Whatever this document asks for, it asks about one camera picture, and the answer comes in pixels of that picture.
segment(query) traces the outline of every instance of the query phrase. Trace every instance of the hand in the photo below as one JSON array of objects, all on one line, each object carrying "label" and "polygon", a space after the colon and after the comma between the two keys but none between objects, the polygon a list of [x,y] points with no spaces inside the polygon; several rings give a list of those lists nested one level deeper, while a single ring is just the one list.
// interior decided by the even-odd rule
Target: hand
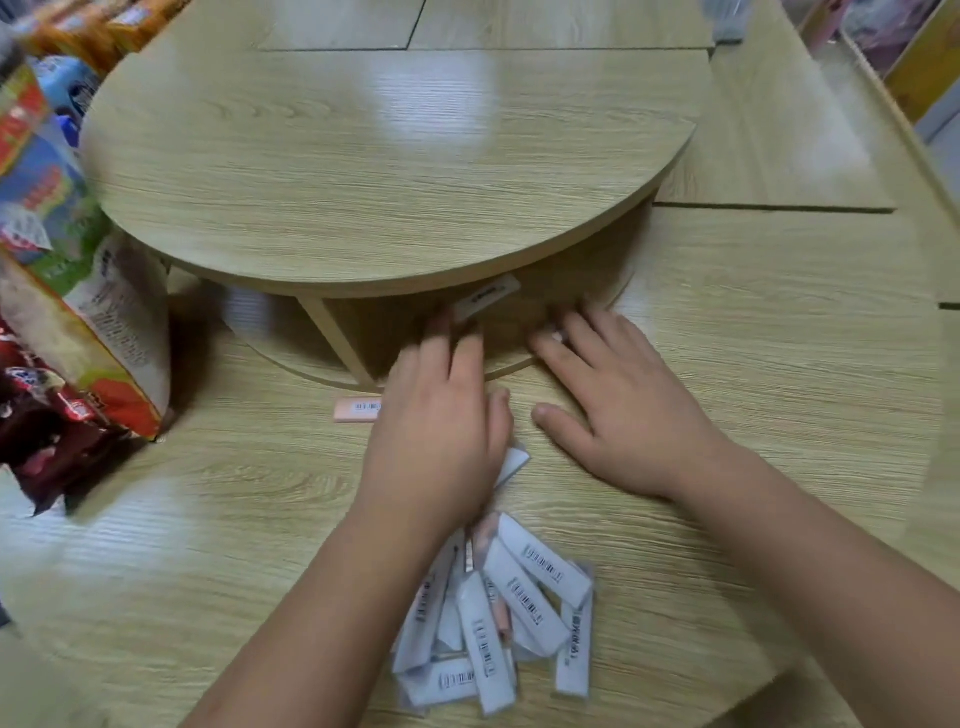
[{"label": "hand", "polygon": [[533,420],[588,471],[630,493],[676,499],[705,458],[733,447],[626,318],[585,304],[562,323],[573,351],[548,333],[531,348],[589,427],[554,404],[534,407]]},{"label": "hand", "polygon": [[354,507],[445,539],[490,499],[513,431],[510,392],[484,393],[483,337],[451,353],[441,316],[390,372]]}]

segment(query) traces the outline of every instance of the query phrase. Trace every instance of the pink eraser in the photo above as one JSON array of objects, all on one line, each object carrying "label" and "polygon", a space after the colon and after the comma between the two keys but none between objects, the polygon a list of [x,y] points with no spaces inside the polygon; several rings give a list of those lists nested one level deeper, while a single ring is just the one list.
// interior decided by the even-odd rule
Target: pink eraser
[{"label": "pink eraser", "polygon": [[369,423],[380,414],[380,397],[343,397],[333,407],[335,423]]}]

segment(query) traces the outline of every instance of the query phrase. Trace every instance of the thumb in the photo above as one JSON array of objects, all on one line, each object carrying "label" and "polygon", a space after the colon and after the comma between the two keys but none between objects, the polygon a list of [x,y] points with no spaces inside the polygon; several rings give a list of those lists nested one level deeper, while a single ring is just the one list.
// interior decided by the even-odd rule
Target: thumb
[{"label": "thumb", "polygon": [[595,441],[593,433],[556,404],[540,403],[534,407],[533,421],[557,445],[589,470]]},{"label": "thumb", "polygon": [[510,410],[510,390],[498,389],[487,397],[487,443],[490,458],[499,469],[514,436],[514,413]]}]

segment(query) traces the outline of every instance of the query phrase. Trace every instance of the left hand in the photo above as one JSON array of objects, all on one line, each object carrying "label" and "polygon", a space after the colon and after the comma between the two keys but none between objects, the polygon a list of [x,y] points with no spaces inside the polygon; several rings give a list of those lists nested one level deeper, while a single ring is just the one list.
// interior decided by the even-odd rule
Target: left hand
[{"label": "left hand", "polygon": [[400,352],[353,506],[405,519],[435,540],[480,513],[514,431],[510,392],[484,392],[481,334],[453,351],[450,338],[446,314]]}]

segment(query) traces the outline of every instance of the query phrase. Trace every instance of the right hand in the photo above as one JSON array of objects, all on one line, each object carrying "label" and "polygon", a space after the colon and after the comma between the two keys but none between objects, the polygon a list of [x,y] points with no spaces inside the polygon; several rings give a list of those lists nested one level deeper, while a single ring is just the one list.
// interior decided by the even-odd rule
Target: right hand
[{"label": "right hand", "polygon": [[630,493],[678,499],[705,462],[735,448],[633,323],[590,303],[561,323],[570,347],[543,332],[530,346],[589,427],[555,404],[538,404],[533,420],[588,471]]}]

